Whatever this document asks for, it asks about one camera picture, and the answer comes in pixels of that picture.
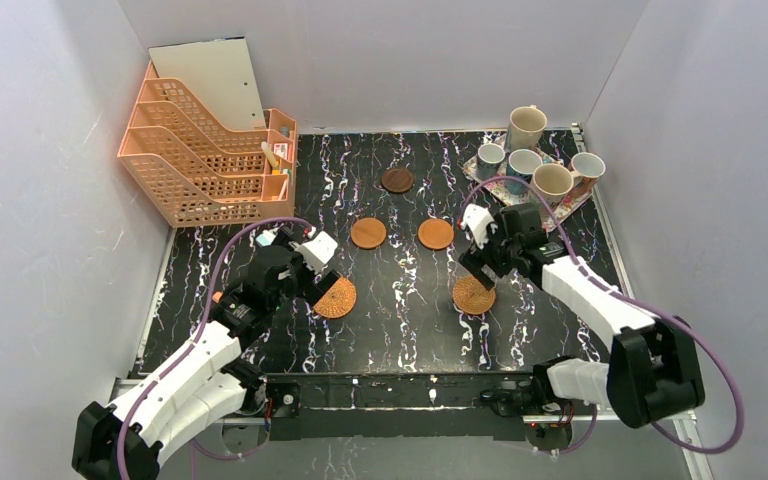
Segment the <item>woven rattan coaster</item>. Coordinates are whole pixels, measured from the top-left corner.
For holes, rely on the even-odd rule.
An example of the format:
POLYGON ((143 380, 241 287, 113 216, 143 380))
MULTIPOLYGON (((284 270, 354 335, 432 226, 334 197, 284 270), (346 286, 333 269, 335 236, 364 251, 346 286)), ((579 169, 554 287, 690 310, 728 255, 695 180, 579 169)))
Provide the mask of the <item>woven rattan coaster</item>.
POLYGON ((496 290, 486 289, 474 276, 457 279, 452 290, 455 307, 468 315, 482 315, 489 311, 496 301, 496 290))
POLYGON ((326 319, 339 319, 351 312, 357 301, 355 285, 347 278, 339 278, 314 305, 316 314, 326 319))

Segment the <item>light wooden coaster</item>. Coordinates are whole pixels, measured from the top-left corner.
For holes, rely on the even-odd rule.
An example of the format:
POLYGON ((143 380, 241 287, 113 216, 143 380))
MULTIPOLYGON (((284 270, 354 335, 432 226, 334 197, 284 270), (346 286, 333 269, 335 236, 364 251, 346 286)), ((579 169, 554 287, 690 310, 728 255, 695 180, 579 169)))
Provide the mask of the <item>light wooden coaster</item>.
POLYGON ((420 243, 431 250, 444 250, 449 247, 455 237, 451 224, 440 218, 429 218, 423 221, 417 233, 420 243))
POLYGON ((352 225, 350 238, 358 248, 374 249, 387 238, 387 229, 382 221, 373 217, 364 217, 352 225))

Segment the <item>dark wooden coaster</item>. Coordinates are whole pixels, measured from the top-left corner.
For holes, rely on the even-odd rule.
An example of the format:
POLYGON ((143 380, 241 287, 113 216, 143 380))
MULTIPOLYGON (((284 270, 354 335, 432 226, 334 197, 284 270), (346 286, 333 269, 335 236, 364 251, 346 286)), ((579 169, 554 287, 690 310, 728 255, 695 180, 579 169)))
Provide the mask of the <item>dark wooden coaster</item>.
POLYGON ((386 170, 381 176, 381 186, 393 194, 408 192, 414 185, 415 175, 404 167, 394 167, 386 170))

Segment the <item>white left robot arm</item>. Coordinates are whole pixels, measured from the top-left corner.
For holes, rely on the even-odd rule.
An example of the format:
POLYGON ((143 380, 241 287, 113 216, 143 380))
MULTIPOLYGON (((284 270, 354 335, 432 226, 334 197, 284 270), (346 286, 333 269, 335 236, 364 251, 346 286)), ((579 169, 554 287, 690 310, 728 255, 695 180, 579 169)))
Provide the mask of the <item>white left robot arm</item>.
POLYGON ((268 416, 266 377, 243 352, 297 298, 315 305, 335 285, 338 243, 291 217, 262 222, 251 261, 220 293, 210 286, 193 333, 146 378, 78 416, 72 468, 85 479, 154 479, 179 448, 235 412, 268 416))

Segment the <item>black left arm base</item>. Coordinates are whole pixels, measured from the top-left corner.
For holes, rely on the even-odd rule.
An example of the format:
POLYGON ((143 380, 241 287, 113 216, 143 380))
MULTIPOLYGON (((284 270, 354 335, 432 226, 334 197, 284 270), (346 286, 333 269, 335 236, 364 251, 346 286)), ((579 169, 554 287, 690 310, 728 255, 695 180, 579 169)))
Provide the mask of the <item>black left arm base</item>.
POLYGON ((275 418, 293 419, 299 415, 300 386, 287 380, 271 379, 258 366, 238 359, 221 369, 232 376, 245 390, 240 407, 233 418, 251 418, 262 421, 264 433, 269 436, 275 418))

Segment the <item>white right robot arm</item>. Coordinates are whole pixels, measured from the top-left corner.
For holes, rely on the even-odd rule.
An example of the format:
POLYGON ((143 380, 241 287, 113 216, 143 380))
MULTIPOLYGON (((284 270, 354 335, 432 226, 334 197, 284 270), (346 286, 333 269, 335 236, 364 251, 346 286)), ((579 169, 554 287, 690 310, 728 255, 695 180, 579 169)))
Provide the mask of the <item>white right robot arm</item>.
POLYGON ((583 320, 609 350, 605 363, 564 356, 535 365, 525 399, 608 406, 631 428, 704 403, 690 336, 618 299, 618 289, 605 285, 582 258, 549 240, 537 207, 521 204, 492 213, 469 204, 459 226, 471 236, 459 262, 484 289, 517 271, 583 320))

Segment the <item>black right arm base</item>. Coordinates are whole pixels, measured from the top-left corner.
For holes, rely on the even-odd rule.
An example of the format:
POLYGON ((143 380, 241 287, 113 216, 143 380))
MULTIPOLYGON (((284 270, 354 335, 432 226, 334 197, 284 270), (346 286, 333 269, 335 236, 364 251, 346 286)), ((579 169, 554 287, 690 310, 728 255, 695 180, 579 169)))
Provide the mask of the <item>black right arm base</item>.
POLYGON ((502 418, 537 414, 550 404, 560 407, 559 418, 549 422, 527 422, 531 437, 528 441, 535 452, 552 456, 572 453, 581 448, 591 437, 598 420, 598 408, 593 407, 591 419, 583 436, 573 442, 572 420, 575 417, 575 401, 556 395, 549 380, 549 369, 573 357, 560 358, 537 364, 528 380, 503 381, 492 388, 482 390, 478 401, 502 418))

